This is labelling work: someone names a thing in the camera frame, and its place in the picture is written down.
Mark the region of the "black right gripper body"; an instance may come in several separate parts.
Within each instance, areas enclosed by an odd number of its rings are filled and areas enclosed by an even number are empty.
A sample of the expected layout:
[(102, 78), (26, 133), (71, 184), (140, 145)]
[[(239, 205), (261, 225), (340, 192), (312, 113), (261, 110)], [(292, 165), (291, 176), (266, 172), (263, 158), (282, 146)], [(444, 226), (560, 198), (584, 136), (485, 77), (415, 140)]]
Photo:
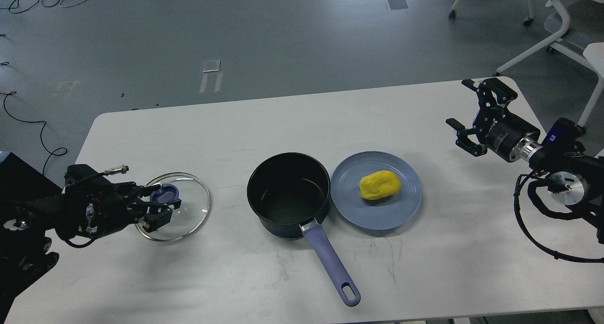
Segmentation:
[(513, 113), (482, 111), (479, 113), (479, 141), (503, 160), (520, 159), (524, 143), (537, 141), (541, 130)]

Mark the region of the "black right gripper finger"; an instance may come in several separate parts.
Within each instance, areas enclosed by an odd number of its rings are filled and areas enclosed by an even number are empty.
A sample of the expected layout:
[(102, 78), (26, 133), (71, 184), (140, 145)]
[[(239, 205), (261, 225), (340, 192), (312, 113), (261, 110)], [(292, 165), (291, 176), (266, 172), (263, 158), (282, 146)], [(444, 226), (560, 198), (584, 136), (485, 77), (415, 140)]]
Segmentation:
[(462, 85), (477, 95), (478, 114), (508, 114), (508, 105), (518, 98), (518, 93), (497, 77), (481, 81), (464, 79)]
[(462, 150), (474, 157), (483, 156), (487, 153), (486, 145), (476, 143), (470, 139), (470, 135), (477, 134), (477, 131), (474, 128), (466, 128), (455, 118), (447, 118), (446, 124), (455, 130), (457, 136), (455, 145), (462, 148)]

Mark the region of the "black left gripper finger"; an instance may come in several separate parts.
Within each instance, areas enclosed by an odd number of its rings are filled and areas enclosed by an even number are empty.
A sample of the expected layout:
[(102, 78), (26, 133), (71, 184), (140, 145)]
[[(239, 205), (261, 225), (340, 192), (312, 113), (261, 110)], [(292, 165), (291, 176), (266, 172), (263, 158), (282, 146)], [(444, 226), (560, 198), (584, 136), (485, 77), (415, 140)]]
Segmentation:
[(173, 202), (176, 200), (176, 187), (169, 183), (155, 183), (142, 186), (133, 183), (127, 192), (127, 202)]
[(173, 211), (179, 209), (181, 204), (181, 199), (171, 202), (140, 202), (141, 214), (137, 218), (137, 225), (147, 233), (157, 231), (170, 223)]

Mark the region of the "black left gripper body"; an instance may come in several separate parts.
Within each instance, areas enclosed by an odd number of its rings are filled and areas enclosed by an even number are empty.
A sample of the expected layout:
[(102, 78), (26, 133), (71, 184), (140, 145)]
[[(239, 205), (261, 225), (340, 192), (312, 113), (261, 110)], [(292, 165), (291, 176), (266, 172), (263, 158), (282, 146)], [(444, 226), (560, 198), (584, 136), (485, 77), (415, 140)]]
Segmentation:
[(105, 237), (138, 223), (142, 186), (136, 183), (80, 183), (82, 211), (78, 211), (78, 236)]

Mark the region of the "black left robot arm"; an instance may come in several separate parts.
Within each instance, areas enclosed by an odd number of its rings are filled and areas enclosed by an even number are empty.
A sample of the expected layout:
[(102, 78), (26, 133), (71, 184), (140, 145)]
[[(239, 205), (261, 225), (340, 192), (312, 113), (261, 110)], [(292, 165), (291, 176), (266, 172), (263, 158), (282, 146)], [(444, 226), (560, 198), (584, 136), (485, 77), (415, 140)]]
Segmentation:
[(54, 230), (67, 245), (81, 249), (131, 224), (142, 224), (151, 233), (170, 223), (182, 204), (177, 188), (108, 180), (127, 171), (125, 165), (101, 172), (85, 164), (71, 165), (62, 192), (34, 200), (2, 200), (2, 322), (15, 298), (58, 263), (47, 231)]

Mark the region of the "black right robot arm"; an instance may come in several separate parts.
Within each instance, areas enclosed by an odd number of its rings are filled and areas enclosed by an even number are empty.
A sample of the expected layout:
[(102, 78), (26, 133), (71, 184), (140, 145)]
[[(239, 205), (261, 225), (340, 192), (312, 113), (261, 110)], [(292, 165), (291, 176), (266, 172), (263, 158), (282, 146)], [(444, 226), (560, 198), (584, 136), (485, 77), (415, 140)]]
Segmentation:
[(513, 194), (515, 217), (522, 233), (554, 259), (602, 263), (602, 258), (575, 257), (542, 245), (531, 236), (521, 216), (520, 194), (526, 191), (541, 214), (565, 221), (583, 219), (595, 227), (596, 238), (602, 244), (603, 157), (585, 155), (579, 141), (583, 127), (559, 118), (539, 141), (540, 130), (510, 112), (508, 106), (518, 94), (499, 78), (465, 79), (462, 85), (477, 95), (478, 112), (470, 128), (455, 118), (446, 120), (456, 132), (456, 145), (475, 157), (491, 150), (508, 163), (524, 160), (530, 167), (529, 174), (516, 179)]

